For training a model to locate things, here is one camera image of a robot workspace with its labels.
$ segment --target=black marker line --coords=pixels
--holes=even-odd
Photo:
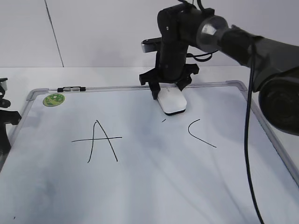
[[[107,140],[108,138],[102,138],[102,139],[80,139],[80,140],[74,140],[71,142],[77,142],[77,141],[92,141],[92,140]],[[109,139],[122,139],[122,137],[112,137]]]
[[[95,122],[95,123],[93,124],[93,142],[94,142],[94,127],[95,127],[96,123],[97,123],[97,122]],[[93,154],[93,144],[92,144],[92,149],[91,149],[91,151],[90,151],[89,160],[88,160],[87,163],[90,162],[90,159],[92,158],[92,154]]]
[[[114,156],[115,156],[115,159],[116,159],[116,161],[118,162],[118,159],[117,159],[117,157],[116,157],[116,154],[115,154],[115,151],[114,151],[114,149],[113,149],[113,146],[112,146],[112,144],[111,144],[111,142],[110,142],[110,139],[108,138],[108,135],[106,134],[105,130],[103,129],[102,125],[99,123],[98,120],[97,120],[97,123],[99,124],[99,126],[102,128],[104,134],[106,135],[107,140],[109,141],[109,144],[110,144],[111,149],[112,149],[112,151],[113,151],[113,154],[114,154]]]
[[[188,126],[188,132],[189,132],[189,134],[190,134],[192,137],[194,137],[194,138],[196,138],[196,139],[198,139],[198,140],[200,140],[200,141],[202,141],[202,142],[204,142],[204,143],[206,143],[206,144],[208,144],[208,145],[210,145],[210,146],[212,146],[212,147],[214,147],[214,148],[217,148],[216,146],[213,146],[212,144],[210,144],[210,143],[208,143],[208,142],[206,142],[206,141],[203,141],[202,139],[200,139],[200,138],[194,136],[193,134],[191,134],[191,132],[190,132],[190,130],[189,130],[190,127],[191,127],[191,125],[194,124],[195,122],[199,121],[199,120],[200,120],[200,119],[198,119],[198,120],[192,122],[192,123]]]

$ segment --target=whiteboard eraser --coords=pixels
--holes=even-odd
[[[187,100],[178,87],[161,88],[157,100],[166,115],[182,113],[186,110]]]

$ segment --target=white board surface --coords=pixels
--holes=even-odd
[[[44,0],[1,0],[0,30],[0,67],[62,67]]]
[[[258,224],[243,154],[246,102],[235,87],[188,88],[167,117],[149,90],[40,95],[0,173],[2,224]],[[212,147],[188,133],[213,144]],[[93,124],[108,140],[95,140]],[[95,126],[95,138],[105,138]],[[249,157],[265,223],[297,224],[299,190],[256,117]]]
[[[141,41],[161,36],[157,14],[176,4],[177,0],[48,1],[66,67],[153,67],[155,53],[144,54]],[[229,25],[299,45],[297,0],[202,0],[202,4],[214,8]],[[191,48],[190,52],[201,53]],[[238,63],[218,52],[201,65]]]

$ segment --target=round sticker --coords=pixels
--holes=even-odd
[[[43,100],[43,104],[49,107],[61,105],[63,102],[64,95],[60,93],[51,94]]]

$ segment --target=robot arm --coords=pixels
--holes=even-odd
[[[197,65],[185,64],[189,46],[207,53],[219,50],[250,67],[254,40],[253,92],[260,92],[261,110],[276,128],[299,135],[298,46],[256,36],[236,26],[229,28],[214,9],[200,11],[187,2],[163,9],[157,21],[162,38],[142,42],[143,51],[157,51],[156,66],[140,75],[141,84],[149,83],[154,98],[160,91],[159,83],[176,83],[182,90],[191,83],[190,74],[198,73]]]

